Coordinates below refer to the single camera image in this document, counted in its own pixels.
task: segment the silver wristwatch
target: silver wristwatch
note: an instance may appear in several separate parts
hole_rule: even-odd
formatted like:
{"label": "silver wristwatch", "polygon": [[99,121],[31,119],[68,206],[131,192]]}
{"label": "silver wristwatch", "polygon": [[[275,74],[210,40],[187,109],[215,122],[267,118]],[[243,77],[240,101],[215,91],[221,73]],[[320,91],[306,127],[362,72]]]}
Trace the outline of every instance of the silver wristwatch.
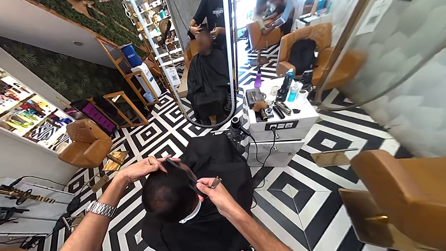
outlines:
{"label": "silver wristwatch", "polygon": [[99,201],[92,201],[88,205],[86,211],[113,218],[113,216],[115,215],[116,207],[101,203]]}

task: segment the barber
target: barber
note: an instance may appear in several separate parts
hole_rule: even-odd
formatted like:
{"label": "barber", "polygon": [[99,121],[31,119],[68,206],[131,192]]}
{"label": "barber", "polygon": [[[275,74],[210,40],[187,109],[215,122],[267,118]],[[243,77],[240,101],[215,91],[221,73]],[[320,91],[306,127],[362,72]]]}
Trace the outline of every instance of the barber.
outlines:
{"label": "barber", "polygon": [[223,0],[201,0],[194,18],[190,21],[189,31],[197,36],[202,30],[204,18],[207,19],[207,29],[216,39],[216,43],[224,43],[225,26],[223,14]]}
{"label": "barber", "polygon": [[[126,187],[142,177],[161,169],[167,172],[161,165],[165,158],[156,159],[152,156],[145,158],[119,171],[112,179],[102,196],[97,202],[102,203],[105,208],[117,207]],[[219,212],[231,222],[236,229],[255,247],[257,251],[291,251],[283,243],[276,240],[265,229],[263,229],[252,217],[250,217],[237,202],[231,197],[222,184],[211,189],[214,178],[202,178],[198,180],[197,188],[209,196],[211,201],[217,206]],[[65,241],[61,251],[97,251],[101,249],[105,234],[111,218],[107,215],[88,212],[79,226]]]}
{"label": "barber", "polygon": [[292,251],[282,242],[274,238],[261,227],[245,210],[232,198],[223,184],[210,188],[215,178],[201,178],[197,180],[197,188],[205,193],[217,206],[223,215],[248,240],[256,251]]}

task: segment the black and white geometric floor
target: black and white geometric floor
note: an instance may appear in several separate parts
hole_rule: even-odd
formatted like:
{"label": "black and white geometric floor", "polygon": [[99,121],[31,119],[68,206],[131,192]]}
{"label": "black and white geometric floor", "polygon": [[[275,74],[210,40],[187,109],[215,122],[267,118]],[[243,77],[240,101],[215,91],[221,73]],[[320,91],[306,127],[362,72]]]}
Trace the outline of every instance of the black and white geometric floor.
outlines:
{"label": "black and white geometric floor", "polygon": [[[262,67],[264,79],[276,78],[275,65],[278,46],[270,47],[264,54],[270,63]],[[246,62],[242,51],[239,62]],[[256,71],[239,64],[239,85],[254,81]],[[237,95],[236,116],[242,116],[242,94]],[[324,93],[324,102],[345,106],[349,101],[337,90]],[[338,188],[365,189],[353,170],[346,166],[317,167],[311,153],[357,147],[361,151],[384,149],[396,157],[411,157],[384,128],[376,124],[363,110],[356,108],[340,112],[320,112],[321,122],[315,124],[307,137],[306,144],[295,155],[287,167],[252,167],[254,185],[264,186],[255,190],[257,206],[253,214],[281,241],[295,251],[385,251],[380,247],[364,245],[356,239],[346,209],[342,204]],[[164,94],[155,105],[150,124],[124,128],[116,132],[113,139],[115,150],[129,151],[124,167],[147,156],[156,157],[171,154],[180,157],[191,137],[203,136],[211,130],[195,127],[181,114],[178,106]],[[359,151],[346,154],[353,157]],[[102,166],[80,169],[66,189],[79,194],[80,188],[98,172],[110,177],[114,172],[103,173]],[[103,242],[105,251],[150,251],[141,238],[141,224],[145,210],[141,203],[141,188],[145,179],[130,184],[119,202],[117,215],[112,219]],[[89,188],[81,192],[81,206],[73,215],[81,213],[89,201],[96,200],[106,189],[94,193]],[[48,237],[45,249],[56,251],[67,238],[62,229]]]}

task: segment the black comb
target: black comb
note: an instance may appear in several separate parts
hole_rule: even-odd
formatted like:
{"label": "black comb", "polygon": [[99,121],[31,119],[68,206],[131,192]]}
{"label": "black comb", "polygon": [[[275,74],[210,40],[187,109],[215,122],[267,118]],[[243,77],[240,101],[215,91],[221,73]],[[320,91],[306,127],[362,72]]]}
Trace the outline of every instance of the black comb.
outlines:
{"label": "black comb", "polygon": [[[164,168],[166,168],[167,172],[169,172],[169,169],[171,168],[178,168],[183,172],[186,172],[185,170],[183,170],[181,167],[179,167],[175,162],[173,162],[172,160],[170,160],[169,158],[166,158],[162,163],[161,163]],[[187,178],[187,180],[185,180],[185,182],[189,185],[189,187],[194,190],[199,196],[206,198],[207,195],[205,193],[203,193],[202,191],[200,191],[197,188],[197,181],[191,179],[191,178]]]}
{"label": "black comb", "polygon": [[190,186],[190,188],[192,188],[192,190],[194,190],[199,196],[203,197],[203,199],[207,198],[207,195],[205,193],[203,193],[202,191],[200,191],[197,188],[197,182],[193,179],[188,179],[187,184]]}

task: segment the green plant wall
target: green plant wall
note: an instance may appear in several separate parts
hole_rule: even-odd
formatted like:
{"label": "green plant wall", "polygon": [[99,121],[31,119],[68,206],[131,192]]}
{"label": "green plant wall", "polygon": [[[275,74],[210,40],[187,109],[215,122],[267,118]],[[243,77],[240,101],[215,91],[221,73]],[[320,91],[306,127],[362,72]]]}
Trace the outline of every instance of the green plant wall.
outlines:
{"label": "green plant wall", "polygon": [[[60,15],[71,19],[78,24],[91,29],[92,31],[106,37],[117,45],[132,43],[134,46],[142,45],[142,41],[138,37],[138,31],[133,26],[130,19],[125,15],[121,0],[109,0],[99,2],[94,0],[93,8],[87,8],[88,13],[94,19],[87,17],[83,13],[73,9],[73,6],[67,0],[35,0]],[[144,55],[144,51],[136,49],[140,55]]]}
{"label": "green plant wall", "polygon": [[136,96],[116,69],[3,37],[0,47],[71,102],[118,91]]}

